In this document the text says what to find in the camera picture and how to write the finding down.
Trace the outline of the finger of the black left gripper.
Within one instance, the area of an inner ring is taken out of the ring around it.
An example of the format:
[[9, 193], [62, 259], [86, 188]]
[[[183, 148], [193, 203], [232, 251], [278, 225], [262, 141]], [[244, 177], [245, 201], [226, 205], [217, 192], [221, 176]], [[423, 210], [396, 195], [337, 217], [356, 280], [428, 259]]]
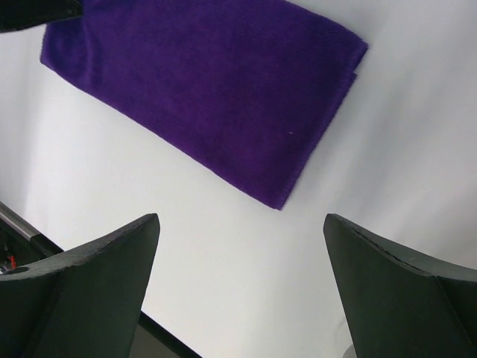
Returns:
[[83, 15], [83, 5], [76, 0], [1, 0], [0, 10], [2, 34]]

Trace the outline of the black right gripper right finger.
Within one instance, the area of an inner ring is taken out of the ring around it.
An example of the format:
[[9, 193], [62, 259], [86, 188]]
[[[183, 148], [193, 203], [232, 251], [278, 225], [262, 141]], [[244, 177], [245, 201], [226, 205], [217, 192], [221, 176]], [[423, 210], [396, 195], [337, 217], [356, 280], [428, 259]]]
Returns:
[[476, 270], [337, 214], [323, 234], [357, 357], [476, 356]]

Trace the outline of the purple towel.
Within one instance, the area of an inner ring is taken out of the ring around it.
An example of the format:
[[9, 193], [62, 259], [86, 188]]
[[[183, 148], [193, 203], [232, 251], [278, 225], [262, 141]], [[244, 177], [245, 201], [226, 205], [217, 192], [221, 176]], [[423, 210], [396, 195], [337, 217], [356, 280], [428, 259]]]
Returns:
[[40, 60], [279, 210], [366, 51], [288, 1], [85, 1], [47, 26]]

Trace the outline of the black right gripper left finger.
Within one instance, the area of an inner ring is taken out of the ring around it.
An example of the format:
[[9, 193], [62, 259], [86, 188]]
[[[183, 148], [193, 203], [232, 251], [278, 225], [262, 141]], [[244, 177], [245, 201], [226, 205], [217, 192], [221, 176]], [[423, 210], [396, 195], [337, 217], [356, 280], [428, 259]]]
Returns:
[[1, 276], [2, 357], [128, 357], [159, 241], [157, 214]]

